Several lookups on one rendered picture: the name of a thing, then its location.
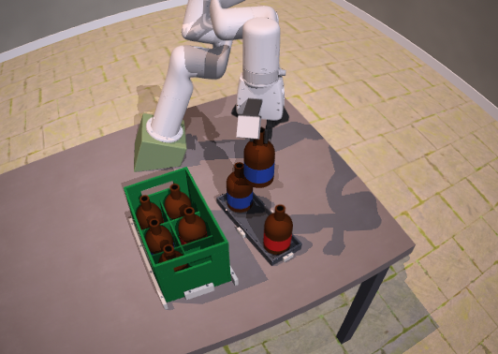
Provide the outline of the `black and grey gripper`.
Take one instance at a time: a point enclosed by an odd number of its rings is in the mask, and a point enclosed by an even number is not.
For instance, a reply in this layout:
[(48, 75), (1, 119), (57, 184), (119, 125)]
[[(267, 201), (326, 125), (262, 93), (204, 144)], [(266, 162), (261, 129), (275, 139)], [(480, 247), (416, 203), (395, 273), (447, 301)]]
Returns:
[(234, 106), (231, 114), (236, 117), (239, 114), (243, 114), (248, 98), (262, 99), (259, 115), (261, 119), (267, 120), (264, 143), (268, 144), (268, 140), (271, 139), (272, 129), (280, 123), (285, 123), (289, 120), (289, 115), (285, 109), (283, 77), (280, 76), (278, 81), (270, 84), (258, 85), (246, 81), (241, 73), (238, 84), (237, 104)]

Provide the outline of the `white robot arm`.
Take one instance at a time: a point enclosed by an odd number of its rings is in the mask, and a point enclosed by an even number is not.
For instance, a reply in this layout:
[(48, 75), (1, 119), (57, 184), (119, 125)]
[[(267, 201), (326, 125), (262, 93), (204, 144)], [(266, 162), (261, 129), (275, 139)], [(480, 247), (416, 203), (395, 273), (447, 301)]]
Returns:
[[(172, 51), (154, 117), (146, 124), (154, 139), (174, 142), (182, 137), (181, 123), (194, 90), (190, 78), (222, 78), (233, 40), (242, 39), (242, 75), (246, 81), (265, 85), (286, 75), (279, 65), (281, 32), (277, 12), (268, 6), (229, 8), (243, 1), (188, 0), (182, 36), (212, 44), (212, 49), (182, 45)], [(248, 98), (238, 117), (237, 138), (259, 140), (261, 104), (262, 99)]]

